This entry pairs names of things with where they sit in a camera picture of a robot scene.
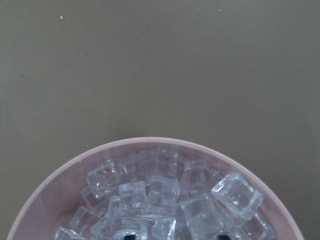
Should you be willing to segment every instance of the ice cube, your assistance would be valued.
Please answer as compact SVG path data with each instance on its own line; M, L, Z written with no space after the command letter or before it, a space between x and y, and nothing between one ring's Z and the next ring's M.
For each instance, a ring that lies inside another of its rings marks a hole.
M139 174L146 182L150 181L156 173L159 164L158 151L156 148L143 150L137 154L139 158Z
M192 240L193 237L188 228L188 221L185 215L176 218L175 223L175 240Z
M184 201L181 203L181 207L194 239L211 239L227 227L224 223L224 217L207 194Z
M264 200L264 196L238 173L226 175L212 188L211 193L232 215L247 221L253 217Z
M121 221L119 196L112 196L110 198L108 212L106 213L104 218L109 219L109 224L112 231L125 228Z
M174 240L176 219L155 214L141 216L140 240Z
M87 167L85 174L85 181L96 199L114 191L121 180L120 174L111 158L102 163Z
M225 219L228 219L231 225L241 226L246 221L242 217L230 212L229 209L212 194L209 194L209 198L212 200L213 205L219 209L221 215L223 215Z
M137 228L140 216L146 214L146 186L143 181L119 185L119 213L124 225Z
M181 208L181 203L189 199L190 199L189 191L184 187L180 187L179 197L176 200L176 208L175 208L176 218L184 215L184 211Z
M177 152L157 147L139 152L138 158L139 174L147 184L154 174L177 178L179 159Z
M109 198L104 196L100 199L96 199L89 186L85 186L80 194L84 200L85 206L94 214L102 217L108 211Z
M91 227L90 233L91 240L111 240L114 234L110 227L110 220L105 217Z
M254 214L242 227L237 227L235 232L239 240L272 240L276 237L276 231L260 212Z
M157 175L169 178L177 178L178 173L178 153L158 147L158 168Z
M121 174L122 183L137 182L143 180L139 176L139 158L136 154L122 158L116 162L117 168Z
M176 159L176 168L177 168L177 173L176 173L176 178L178 179L178 181L180 181L184 171L185 171L185 163L188 162L189 159L178 155L177 159Z
M69 222L69 227L79 235L89 238L91 227L100 220L100 217L80 206Z
M88 240L78 235L75 231L59 226L55 232L53 240Z
M208 193L221 179L220 173L206 160L189 160L184 163L180 185L190 190L191 197Z
M153 175L147 197L147 212L174 217L179 191L177 179Z

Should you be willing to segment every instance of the bowl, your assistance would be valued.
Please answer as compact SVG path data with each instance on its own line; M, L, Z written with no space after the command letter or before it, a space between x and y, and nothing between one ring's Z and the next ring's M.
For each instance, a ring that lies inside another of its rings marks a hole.
M102 162L106 156L115 161L141 150L162 147L189 159L206 159L223 175L243 174L264 194L261 212L277 232L276 240L303 240L294 219L279 198L257 176L229 157L192 142L163 138L139 137L107 143L86 151L52 173L26 201L7 240L52 240L58 226L67 226L83 201L80 190L85 186L85 168Z

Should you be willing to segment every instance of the plastic bowl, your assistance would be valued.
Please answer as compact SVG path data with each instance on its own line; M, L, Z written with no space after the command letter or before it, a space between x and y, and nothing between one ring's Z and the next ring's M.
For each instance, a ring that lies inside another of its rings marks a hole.
M208 160L223 175L242 173L265 199L261 212L277 231L276 240L303 240L294 219L278 199L257 176L229 157L207 147L188 141L139 137L98 146L68 161L52 173L24 204L7 240L52 240L58 226L67 226L80 205L83 205L80 190L85 186L85 168L101 162L106 156L118 160L130 153L154 147L177 151L190 159Z

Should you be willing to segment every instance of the bowl rim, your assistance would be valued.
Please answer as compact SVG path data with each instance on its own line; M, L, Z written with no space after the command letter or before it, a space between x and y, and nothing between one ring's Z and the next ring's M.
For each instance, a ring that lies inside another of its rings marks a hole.
M18 213L17 217L15 218L12 227L9 231L9 234L6 238L6 240L12 240L13 236L18 229L19 224L21 223L21 220L23 216L25 215L27 209L31 205L31 203L36 199L36 197L39 195L39 193L45 189L45 187L53 180L55 179L62 171L65 169L69 168L70 166L74 165L76 162L80 161L83 158L86 158L94 153L103 151L106 148L113 148L117 147L119 145L128 145L128 144L142 144L142 143L166 143L166 144L174 144L174 145L183 145L184 147L188 148L193 148L196 149L200 152L205 152L207 154L213 155L215 157L218 157L225 161L226 163L233 165L240 169L242 172L244 172L246 175L250 176L257 185L260 185L263 187L264 191L268 196L272 199L272 201L279 206L280 211L282 214L285 216L287 219L288 223L290 226L292 226L293 232L296 235L297 239L303 240L304 237L296 224L295 220L285 207L285 205L282 203L282 201L276 196L276 194L256 175L254 175L250 170L248 170L246 167L241 165L240 163L236 162L235 160L231 159L230 157L215 151L211 148L208 148L206 146L190 142L190 141L185 141L181 139L175 139L175 138L168 138L168 137L134 137L134 138L127 138L127 139L121 139L121 140L116 140L112 141L97 147L94 147L88 151L85 151L81 153L80 155L72 158L71 160L67 161L65 164L60 166L58 169L56 169L52 174L50 174L31 194L31 196L28 198L28 200L25 202L23 207L21 208L20 212Z

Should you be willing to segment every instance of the gray table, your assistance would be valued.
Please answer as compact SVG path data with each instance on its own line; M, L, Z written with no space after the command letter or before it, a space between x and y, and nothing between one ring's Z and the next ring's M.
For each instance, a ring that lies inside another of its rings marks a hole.
M1 0L0 59L0 239L63 163L141 136L235 159L319 238L318 0Z

